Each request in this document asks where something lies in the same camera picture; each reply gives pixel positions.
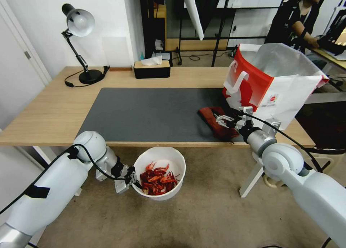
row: brown towel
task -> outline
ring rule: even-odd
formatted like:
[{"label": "brown towel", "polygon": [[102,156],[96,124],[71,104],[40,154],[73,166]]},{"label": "brown towel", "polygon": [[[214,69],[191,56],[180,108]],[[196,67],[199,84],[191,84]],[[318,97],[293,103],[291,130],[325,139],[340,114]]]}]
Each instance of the brown towel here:
[{"label": "brown towel", "polygon": [[230,142],[232,138],[238,136],[238,132],[235,128],[226,128],[220,126],[213,115],[212,109],[218,112],[220,115],[224,115],[224,111],[221,107],[206,107],[202,108],[198,111],[198,114],[202,117],[202,119],[208,124],[208,126],[212,129],[214,133],[214,137],[222,140]]}]

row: white bucket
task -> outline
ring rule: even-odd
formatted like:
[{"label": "white bucket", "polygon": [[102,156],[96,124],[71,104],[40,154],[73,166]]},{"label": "white bucket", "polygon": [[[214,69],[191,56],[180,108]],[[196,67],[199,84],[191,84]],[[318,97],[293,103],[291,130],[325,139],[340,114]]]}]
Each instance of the white bucket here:
[{"label": "white bucket", "polygon": [[173,172],[173,175],[180,174],[179,176],[177,176],[177,179],[180,180],[178,181],[178,185],[176,185],[171,191],[158,196],[147,195],[140,188],[136,187],[135,185],[132,186],[139,194],[153,200],[161,201],[170,199],[178,193],[183,184],[183,179],[186,172],[184,156],[173,147],[150,148],[142,153],[133,165],[136,169],[136,175],[138,179],[140,179],[140,174],[145,172],[145,167],[147,167],[153,161],[156,162],[155,168],[166,167],[167,164],[169,164],[169,169],[167,172],[171,171]]}]

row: door hinge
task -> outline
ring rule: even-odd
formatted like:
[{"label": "door hinge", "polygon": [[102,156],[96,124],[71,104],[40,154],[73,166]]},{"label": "door hinge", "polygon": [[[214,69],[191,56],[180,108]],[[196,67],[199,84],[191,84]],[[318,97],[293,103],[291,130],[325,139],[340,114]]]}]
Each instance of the door hinge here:
[{"label": "door hinge", "polygon": [[31,55],[28,53],[28,51],[25,51],[24,54],[26,55],[26,57],[27,57],[28,59],[31,58]]}]

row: lamp shade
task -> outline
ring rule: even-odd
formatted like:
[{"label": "lamp shade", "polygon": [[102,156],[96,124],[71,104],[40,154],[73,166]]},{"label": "lamp shade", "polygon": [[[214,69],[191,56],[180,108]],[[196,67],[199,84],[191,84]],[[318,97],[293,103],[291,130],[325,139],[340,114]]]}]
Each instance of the lamp shade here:
[{"label": "lamp shade", "polygon": [[95,26],[95,19],[90,12],[75,9],[71,4],[64,4],[62,12],[66,15],[69,31],[78,37],[84,37],[91,33]]}]

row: black box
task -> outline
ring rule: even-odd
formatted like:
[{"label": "black box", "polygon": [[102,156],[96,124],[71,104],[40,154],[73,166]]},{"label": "black box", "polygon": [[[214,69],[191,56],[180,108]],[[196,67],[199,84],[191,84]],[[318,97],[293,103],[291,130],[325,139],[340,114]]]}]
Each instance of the black box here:
[{"label": "black box", "polygon": [[144,66],[141,61],[137,61],[134,63],[133,70],[137,79],[168,78],[170,76],[168,60],[162,60],[162,64],[152,66]]}]

